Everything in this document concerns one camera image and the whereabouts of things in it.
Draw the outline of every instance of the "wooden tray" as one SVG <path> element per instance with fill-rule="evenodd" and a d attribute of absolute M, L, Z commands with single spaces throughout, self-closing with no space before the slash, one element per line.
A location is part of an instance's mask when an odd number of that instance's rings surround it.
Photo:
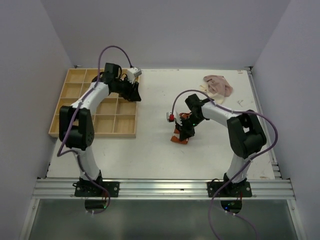
<path fill-rule="evenodd" d="M 70 68 L 65 77 L 63 88 L 56 105 L 49 135 L 59 137 L 59 110 L 61 106 L 70 106 L 89 88 L 92 79 L 97 76 L 96 68 Z M 94 136 L 97 138 L 135 138 L 137 126 L 136 102 L 128 102 L 117 93 L 105 98 L 92 115 Z"/>

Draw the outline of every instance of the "black mounting bracket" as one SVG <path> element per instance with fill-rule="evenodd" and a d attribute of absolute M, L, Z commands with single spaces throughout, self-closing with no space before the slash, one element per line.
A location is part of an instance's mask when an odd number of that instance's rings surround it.
<path fill-rule="evenodd" d="M 102 197 L 102 191 L 95 191 L 92 187 L 88 189 L 84 187 L 79 181 L 74 183 L 73 186 L 75 187 L 74 196 L 75 197 Z M 118 181 L 103 181 L 100 184 L 101 187 L 105 188 L 109 193 L 111 198 L 117 198 L 119 195 L 120 189 L 120 182 Z"/>
<path fill-rule="evenodd" d="M 120 189 L 120 182 L 118 181 L 103 181 L 101 172 L 99 173 L 99 176 L 94 181 L 99 186 L 105 188 L 111 198 L 117 198 L 119 195 L 119 189 Z M 75 197 L 102 197 L 103 191 L 96 187 L 92 182 L 89 180 L 84 180 L 81 177 L 79 178 L 79 181 L 72 184 L 72 186 L 75 187 L 74 196 Z"/>
<path fill-rule="evenodd" d="M 223 181 L 209 181 L 206 183 L 208 197 L 212 198 L 215 192 L 222 187 L 227 181 L 229 181 L 229 178 L 227 177 L 227 174 L 225 173 L 223 176 Z M 241 195 L 242 198 L 251 198 L 252 197 L 252 191 L 250 183 L 247 181 L 247 179 L 239 182 L 239 183 L 229 183 L 224 189 L 222 189 L 218 195 L 217 198 L 237 198 Z"/>

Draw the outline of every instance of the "metal frame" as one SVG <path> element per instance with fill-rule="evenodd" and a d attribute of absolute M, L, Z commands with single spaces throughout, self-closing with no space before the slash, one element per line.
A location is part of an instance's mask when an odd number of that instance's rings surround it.
<path fill-rule="evenodd" d="M 302 220 L 300 218 L 297 203 L 295 200 L 287 200 L 291 219 L 295 228 L 296 235 L 299 240 L 305 240 L 307 238 L 307 234 L 305 232 L 304 226 L 302 224 Z"/>
<path fill-rule="evenodd" d="M 251 85 L 251 88 L 252 88 L 253 98 L 254 98 L 254 101 L 255 101 L 256 108 L 257 108 L 259 113 L 263 114 L 262 107 L 261 107 L 261 104 L 260 104 L 260 100 L 259 100 L 259 97 L 258 97 L 258 93 L 257 93 L 257 89 L 256 89 L 256 86 L 255 86 L 254 78 L 252 76 L 251 69 L 246 69 L 246 71 L 247 71 L 247 74 L 248 74 L 248 77 L 249 77 L 249 82 L 250 82 L 250 85 Z M 266 121 L 264 119 L 261 119 L 261 124 L 262 124 L 262 128 L 263 128 L 263 130 L 265 132 L 265 136 L 266 136 L 267 142 L 271 143 L 271 138 L 270 138 L 270 134 L 269 134 L 269 131 L 268 131 L 268 128 L 267 128 Z M 269 152 L 270 152 L 270 156 L 271 156 L 271 161 L 273 163 L 277 163 L 277 158 L 275 156 L 274 150 L 271 149 Z"/>
<path fill-rule="evenodd" d="M 20 233 L 19 240 L 29 239 L 32 226 L 37 214 L 40 199 L 31 199 L 28 212 L 26 214 L 24 224 Z"/>
<path fill-rule="evenodd" d="M 77 178 L 38 179 L 32 198 L 75 199 L 73 183 Z M 120 182 L 119 195 L 115 200 L 209 200 L 207 182 L 204 180 L 165 179 L 104 179 L 104 182 Z M 253 197 L 248 200 L 294 200 L 290 180 L 249 180 Z M 217 197 L 215 200 L 230 200 Z"/>

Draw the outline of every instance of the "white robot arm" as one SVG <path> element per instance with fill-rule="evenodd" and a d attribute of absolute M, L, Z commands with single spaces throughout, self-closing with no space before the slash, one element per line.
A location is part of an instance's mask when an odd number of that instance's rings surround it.
<path fill-rule="evenodd" d="M 250 156 L 258 153 L 267 143 L 266 136 L 256 115 L 237 114 L 216 107 L 209 99 L 200 100 L 196 94 L 190 95 L 186 100 L 190 113 L 167 113 L 167 120 L 175 122 L 179 131 L 179 140 L 183 141 L 195 135 L 195 127 L 203 120 L 214 120 L 228 128 L 231 148 L 234 152 L 231 165 L 224 174 L 223 180 L 227 182 L 238 173 L 250 160 Z M 231 188 L 244 186 L 250 164 L 231 182 Z"/>
<path fill-rule="evenodd" d="M 100 73 L 99 81 L 97 82 L 98 76 L 96 76 L 83 96 L 70 106 L 62 106 L 59 110 L 59 139 L 63 141 L 66 137 L 65 146 L 73 150 L 77 159 L 81 159 L 78 161 L 80 178 L 75 185 L 79 190 L 78 192 L 76 190 L 76 197 L 88 197 L 87 193 L 91 193 L 89 197 L 101 195 L 101 190 L 92 185 L 92 181 L 99 186 L 103 183 L 91 147 L 95 137 L 91 115 L 110 93 L 118 93 L 130 102 L 141 101 L 138 92 L 139 83 L 135 79 L 142 74 L 142 71 L 137 67 L 129 68 L 126 77 L 121 79 L 120 69 L 119 65 L 106 63 L 104 71 Z M 74 120 L 78 120 L 78 125 L 71 123 L 76 110 Z"/>

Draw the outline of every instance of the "purple cable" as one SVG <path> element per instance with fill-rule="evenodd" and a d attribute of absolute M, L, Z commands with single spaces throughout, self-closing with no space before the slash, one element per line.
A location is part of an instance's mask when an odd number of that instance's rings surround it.
<path fill-rule="evenodd" d="M 233 179 L 235 179 L 243 170 L 245 170 L 246 167 L 251 163 L 251 161 L 252 161 L 253 159 L 255 159 L 256 157 L 258 157 L 258 156 L 260 156 L 260 155 L 268 152 L 269 150 L 271 150 L 271 149 L 277 144 L 277 141 L 278 141 L 278 138 L 279 138 L 278 130 L 277 130 L 276 126 L 274 125 L 274 123 L 273 123 L 269 118 L 267 118 L 266 116 L 262 115 L 261 113 L 254 112 L 254 111 L 232 111 L 232 110 L 230 110 L 230 109 L 228 109 L 228 108 L 225 108 L 225 107 L 223 107 L 223 106 L 221 106 L 221 105 L 216 104 L 216 103 L 214 102 L 214 100 L 211 99 L 207 94 L 205 94 L 204 92 L 202 92 L 202 91 L 200 91 L 200 90 L 196 90 L 196 89 L 185 90 L 185 91 L 181 92 L 178 96 L 176 96 L 176 98 L 175 98 L 175 100 L 174 100 L 174 102 L 173 102 L 173 105 L 172 105 L 172 112 L 171 112 L 172 114 L 174 113 L 175 105 L 176 105 L 176 102 L 177 102 L 178 98 L 179 98 L 182 94 L 188 93 L 188 92 L 196 92 L 196 93 L 200 93 L 200 94 L 206 96 L 214 106 L 216 106 L 217 108 L 222 109 L 222 110 L 224 110 L 224 111 L 226 111 L 226 112 L 228 112 L 228 113 L 257 115 L 257 116 L 265 119 L 265 120 L 272 126 L 272 128 L 273 128 L 273 130 L 274 130 L 274 141 L 273 141 L 273 143 L 272 143 L 269 147 L 267 147 L 265 150 L 263 150 L 263 151 L 261 151 L 261 152 L 258 152 L 257 154 L 255 154 L 255 155 L 253 155 L 252 157 L 250 157 L 250 160 L 249 160 L 232 178 L 230 178 L 229 181 L 227 181 L 225 184 L 223 184 L 223 185 L 214 193 L 214 195 L 213 195 L 212 198 L 211 198 L 210 206 L 209 206 L 209 210 L 208 210 L 208 221 L 209 221 L 209 225 L 210 225 L 210 228 L 211 228 L 213 234 L 214 234 L 219 240 L 221 240 L 221 237 L 219 236 L 219 234 L 218 234 L 218 233 L 216 232 L 216 230 L 214 229 L 214 226 L 213 226 L 212 220 L 211 220 L 211 209 L 212 209 L 212 206 L 213 206 L 215 197 L 219 194 L 219 192 L 220 192 L 222 189 L 224 189 L 229 183 L 231 183 Z M 244 218 L 243 216 L 240 216 L 240 215 L 238 215 L 238 214 L 236 214 L 235 216 L 237 216 L 238 218 L 246 221 L 246 222 L 253 228 L 253 230 L 254 230 L 254 232 L 255 232 L 255 237 L 256 237 L 256 239 L 260 239 L 259 234 L 258 234 L 258 232 L 257 232 L 257 230 L 256 230 L 256 228 L 255 228 L 255 226 L 254 226 L 253 223 L 251 223 L 249 220 L 247 220 L 246 218 Z"/>
<path fill-rule="evenodd" d="M 62 140 L 61 146 L 60 146 L 60 148 L 59 148 L 59 150 L 58 150 L 58 153 L 57 153 L 57 155 L 56 155 L 57 157 L 61 157 L 62 155 L 65 155 L 65 154 L 67 154 L 67 153 L 74 153 L 74 154 L 76 155 L 77 163 L 78 163 L 78 165 L 79 165 L 79 168 L 80 168 L 81 172 L 83 172 L 83 174 L 86 176 L 86 178 L 87 178 L 93 185 L 95 185 L 97 188 L 101 189 L 103 192 L 105 192 L 105 193 L 107 194 L 107 196 L 108 196 L 108 202 L 107 202 L 106 207 L 105 207 L 103 210 L 96 212 L 95 214 L 102 213 L 102 212 L 110 205 L 110 200 L 111 200 L 111 199 L 110 199 L 110 194 L 109 194 L 108 190 L 105 189 L 104 187 L 98 185 L 97 183 L 95 183 L 95 181 L 86 173 L 86 171 L 84 170 L 83 165 L 82 165 L 82 163 L 81 163 L 80 155 L 79 155 L 79 153 L 78 153 L 76 150 L 70 149 L 70 150 L 67 150 L 67 151 L 64 151 L 64 152 L 62 152 L 62 150 L 63 150 L 64 146 L 66 145 L 67 139 L 68 139 L 68 137 L 69 137 L 69 135 L 70 135 L 71 128 L 72 128 L 73 123 L 74 123 L 74 121 L 75 121 L 75 119 L 76 119 L 76 115 L 77 115 L 77 113 L 78 113 L 78 111 L 79 111 L 79 109 L 80 109 L 83 101 L 87 98 L 87 96 L 89 96 L 90 93 L 92 93 L 92 91 L 97 87 L 98 83 L 100 82 L 100 63 L 101 63 L 101 57 L 102 57 L 103 53 L 104 53 L 107 49 L 110 49 L 110 48 L 116 48 L 116 49 L 121 50 L 121 51 L 125 54 L 128 62 L 129 62 L 130 68 L 132 68 L 132 64 L 131 64 L 131 61 L 130 61 L 130 58 L 129 58 L 128 54 L 127 54 L 127 53 L 125 52 L 125 50 L 123 50 L 121 47 L 116 46 L 116 45 L 110 45 L 110 46 L 105 47 L 105 48 L 101 51 L 101 53 L 100 53 L 100 55 L 99 55 L 99 58 L 98 58 L 98 74 L 97 74 L 97 79 L 96 79 L 96 82 L 95 82 L 95 84 L 94 84 L 94 87 L 91 88 L 91 89 L 90 89 L 85 95 L 83 95 L 83 97 L 81 98 L 81 101 L 79 102 L 79 105 L 77 106 L 77 108 L 75 109 L 75 111 L 74 111 L 74 113 L 73 113 L 73 115 L 72 115 L 72 117 L 71 117 L 70 124 L 69 124 L 69 126 L 68 126 L 68 128 L 67 128 L 67 130 L 66 130 L 66 133 L 65 133 L 64 138 L 63 138 L 63 140 Z"/>

